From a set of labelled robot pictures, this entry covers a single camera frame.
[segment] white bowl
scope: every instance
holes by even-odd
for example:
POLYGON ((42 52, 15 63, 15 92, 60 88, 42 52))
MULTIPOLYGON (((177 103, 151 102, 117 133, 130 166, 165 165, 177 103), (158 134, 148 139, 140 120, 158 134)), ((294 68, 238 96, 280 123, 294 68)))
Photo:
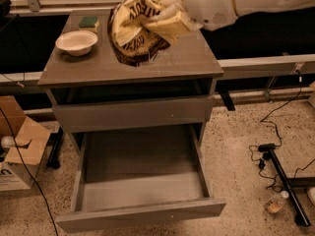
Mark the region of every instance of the white bowl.
POLYGON ((72 56, 82 56, 89 53, 97 42, 97 36, 87 30, 76 30, 64 33, 56 40, 56 46, 67 51, 72 56))

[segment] drawer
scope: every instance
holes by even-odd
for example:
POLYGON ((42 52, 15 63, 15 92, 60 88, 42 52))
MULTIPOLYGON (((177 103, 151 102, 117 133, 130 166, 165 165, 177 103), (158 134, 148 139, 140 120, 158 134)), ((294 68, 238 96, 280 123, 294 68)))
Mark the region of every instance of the drawer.
POLYGON ((209 120, 209 96, 57 105, 53 112, 67 133, 128 129, 209 120))
POLYGON ((219 216, 191 125, 85 133, 67 233, 219 216))

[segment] bottle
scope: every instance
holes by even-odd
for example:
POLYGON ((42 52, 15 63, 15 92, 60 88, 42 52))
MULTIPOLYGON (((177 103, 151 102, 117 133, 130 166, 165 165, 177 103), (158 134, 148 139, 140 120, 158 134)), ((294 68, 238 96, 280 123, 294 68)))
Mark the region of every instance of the bottle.
POLYGON ((288 192, 286 191, 272 195, 266 203, 267 211, 269 213, 277 213, 284 206, 287 198, 288 192))

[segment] sponge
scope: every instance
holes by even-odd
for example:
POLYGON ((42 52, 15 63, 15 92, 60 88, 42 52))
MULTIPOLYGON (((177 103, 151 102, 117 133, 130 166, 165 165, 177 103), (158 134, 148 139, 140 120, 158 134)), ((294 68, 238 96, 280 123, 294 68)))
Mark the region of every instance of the sponge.
POLYGON ((91 32, 97 33, 98 26, 99 21, 96 16, 84 16, 79 22, 79 30, 89 30, 91 32))

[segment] floor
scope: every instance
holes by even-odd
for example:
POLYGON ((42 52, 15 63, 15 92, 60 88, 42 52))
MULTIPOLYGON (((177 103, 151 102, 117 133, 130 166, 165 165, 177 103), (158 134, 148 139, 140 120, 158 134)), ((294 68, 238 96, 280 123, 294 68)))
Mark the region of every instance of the floor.
MULTIPOLYGON (((214 108, 202 143, 205 169, 211 190, 216 198, 224 198, 226 206, 215 218, 153 224, 124 229, 108 229, 75 235, 315 235, 315 206, 304 190, 298 191, 300 201, 308 214, 311 227, 298 227, 290 202, 276 215, 267 213, 264 203, 273 194, 266 190, 272 180, 259 176, 258 163, 251 160, 249 146, 265 143, 278 144, 275 130, 260 120, 285 101, 274 103, 236 102, 236 111, 214 108)), ((277 149, 283 168, 291 176, 297 167, 303 168, 315 158, 315 109, 305 99, 291 102, 270 117, 279 126, 283 145, 277 149)), ((254 159, 261 154, 254 151, 254 159)), ((67 136, 61 146, 61 167, 46 168, 44 156, 36 179, 50 204, 55 218, 70 208, 78 156, 67 136)), ((275 176, 270 161, 262 171, 275 176)), ((315 176, 315 163, 298 176, 315 176)), ((27 191, 0 192, 0 235, 54 235, 44 200, 36 186, 27 191)), ((59 235, 67 235, 59 228, 59 235)))

